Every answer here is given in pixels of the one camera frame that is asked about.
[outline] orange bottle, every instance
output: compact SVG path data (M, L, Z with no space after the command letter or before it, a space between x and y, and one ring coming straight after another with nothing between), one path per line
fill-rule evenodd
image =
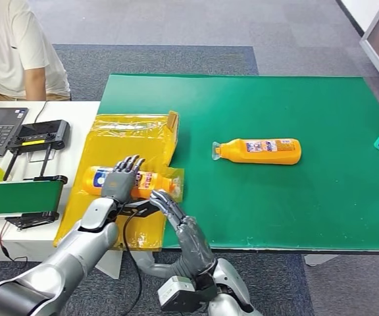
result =
M227 144L213 143L213 159L228 159L234 163L269 163L294 165L301 159L298 140L232 140Z
M102 187L108 174L113 168L93 166L85 171L83 177L83 190L94 196L100 196ZM165 178L157 173L139 171L137 183L131 191L133 198L148 199L152 190L163 189L170 194L180 190L173 179Z

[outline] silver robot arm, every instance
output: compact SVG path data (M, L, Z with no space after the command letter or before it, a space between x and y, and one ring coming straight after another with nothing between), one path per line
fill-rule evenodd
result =
M150 202L168 219L182 250L172 265L154 263L148 253L133 254L143 272L168 279L157 291L162 310L194 312L206 302L209 316L262 316L237 271L225 259L216 259L194 217L166 192L154 190Z
M56 316L119 235L114 220L130 199L144 161L127 157L107 176L100 198L67 233L56 252L22 275L0 282L0 316Z

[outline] bottle cap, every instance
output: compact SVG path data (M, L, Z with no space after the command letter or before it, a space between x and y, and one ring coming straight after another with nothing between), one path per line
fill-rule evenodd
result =
M218 142L213 143L213 152L211 154L213 160L218 160L220 158L220 144Z

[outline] green table surface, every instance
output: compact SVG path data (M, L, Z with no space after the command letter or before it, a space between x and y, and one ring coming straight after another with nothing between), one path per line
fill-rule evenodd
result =
M63 182L0 182L0 214L56 211Z
M111 75L99 113L179 113L171 166L214 248L379 251L379 104L362 78ZM212 143L297 138L297 165L213 161ZM164 248L176 247L167 226Z

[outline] yellow bubble mailer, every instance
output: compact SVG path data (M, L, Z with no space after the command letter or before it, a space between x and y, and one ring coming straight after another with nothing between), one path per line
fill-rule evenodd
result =
M82 188L84 175L89 167L113 167L127 156L139 155L146 160L140 170L157 172L169 178L179 177L183 184L182 169L168 168L176 147L179 121L178 113L175 112L168 115L96 116L86 139L54 246L83 217L93 200L98 198ZM116 223L122 228L127 218L120 215ZM166 218L161 212L145 218L135 217L127 226L127 242L132 250L159 250L162 247L165 223ZM120 232L114 248L123 247Z

